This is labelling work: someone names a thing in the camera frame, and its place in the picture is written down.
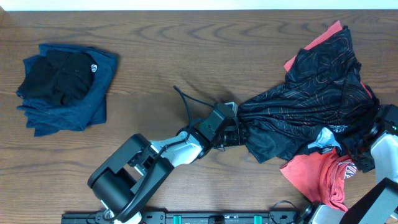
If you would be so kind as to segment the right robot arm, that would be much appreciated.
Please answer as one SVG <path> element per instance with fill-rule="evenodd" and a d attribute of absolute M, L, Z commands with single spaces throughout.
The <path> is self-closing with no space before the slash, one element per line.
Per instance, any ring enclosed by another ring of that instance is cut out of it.
<path fill-rule="evenodd" d="M 381 105 L 342 141 L 343 149 L 363 173 L 374 173 L 374 187 L 348 211 L 314 203 L 303 223 L 385 223 L 397 219 L 397 106 Z"/>

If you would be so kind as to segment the black orange-patterned jersey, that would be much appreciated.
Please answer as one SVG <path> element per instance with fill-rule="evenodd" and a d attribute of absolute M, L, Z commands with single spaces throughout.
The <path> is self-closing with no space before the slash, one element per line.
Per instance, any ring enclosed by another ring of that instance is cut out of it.
<path fill-rule="evenodd" d="M 379 100 L 363 85 L 351 31 L 340 31 L 309 50 L 300 49 L 285 82 L 240 104 L 248 151 L 263 163 L 320 151 L 310 147 L 323 128 L 339 144 L 372 120 Z"/>

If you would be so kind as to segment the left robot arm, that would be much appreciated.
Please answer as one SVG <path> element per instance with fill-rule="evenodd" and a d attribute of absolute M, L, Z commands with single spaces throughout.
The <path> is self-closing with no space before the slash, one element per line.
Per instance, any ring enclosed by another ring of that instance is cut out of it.
<path fill-rule="evenodd" d="M 212 141 L 195 128 L 163 141 L 135 134 L 92 173 L 88 186 L 106 207 L 104 221 L 139 223 L 141 209 L 176 167 L 201 159 L 210 149 L 243 145 L 248 136 L 242 124 L 216 132 Z"/>

